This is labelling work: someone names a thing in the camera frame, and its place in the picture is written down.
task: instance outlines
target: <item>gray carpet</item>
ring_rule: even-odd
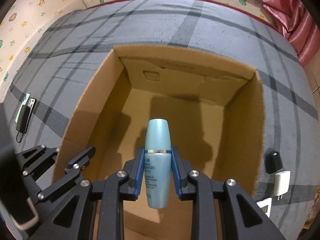
[[[195,0],[132,0],[60,18],[43,35],[14,78],[5,99],[7,121],[28,92],[37,104],[17,151],[58,147],[84,88],[116,44],[195,48],[259,70],[266,107],[265,152],[277,150],[291,171],[289,192],[272,195],[274,174],[262,164],[254,199],[273,198],[271,220],[296,239],[315,196],[320,170],[318,116],[293,47],[279,33],[236,10]],[[51,171],[41,178],[45,187]]]

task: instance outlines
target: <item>cardboard box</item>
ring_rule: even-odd
[[[97,181],[121,170],[144,146],[148,121],[164,118],[171,142],[194,169],[235,179],[252,194],[263,149],[262,85],[253,67],[206,52],[163,46],[117,46],[82,94],[65,131],[54,180],[87,146],[95,156],[83,171]],[[192,203],[174,186],[168,207],[148,208],[145,185],[124,203],[127,239],[190,239]]]

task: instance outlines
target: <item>star print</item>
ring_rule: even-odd
[[[25,54],[27,54],[29,51],[30,51],[30,47],[29,46],[24,49],[24,53]]]

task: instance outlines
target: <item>cartoon frog print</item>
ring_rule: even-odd
[[[45,0],[40,0],[40,3],[38,3],[37,5],[42,6],[43,4],[45,4]]]
[[[242,5],[247,5],[247,0],[239,0]]]
[[[6,74],[4,75],[3,81],[6,81],[6,80],[7,80],[7,78],[8,78],[8,76],[9,76],[9,74],[8,74],[8,73],[6,73]]]
[[[13,22],[16,19],[16,17],[17,17],[17,13],[12,14],[9,18],[9,22]]]

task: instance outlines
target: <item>metal pivot bolt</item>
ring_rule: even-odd
[[[37,197],[39,200],[42,200],[44,198],[44,195],[42,193],[39,193]]]
[[[190,176],[192,177],[198,177],[199,176],[199,171],[196,171],[196,170],[192,170],[189,172]]]
[[[118,176],[118,177],[121,177],[121,178],[122,178],[122,177],[125,177],[126,175],[127,175],[127,172],[126,172],[126,171],[118,171],[118,172],[117,172],[117,176]]]
[[[227,180],[227,184],[228,184],[229,186],[234,186],[234,185],[236,184],[236,181],[235,181],[234,179],[228,179],[228,180]]]
[[[84,179],[83,181],[80,182],[80,185],[82,187],[87,187],[90,185],[90,181],[88,181],[87,179]]]

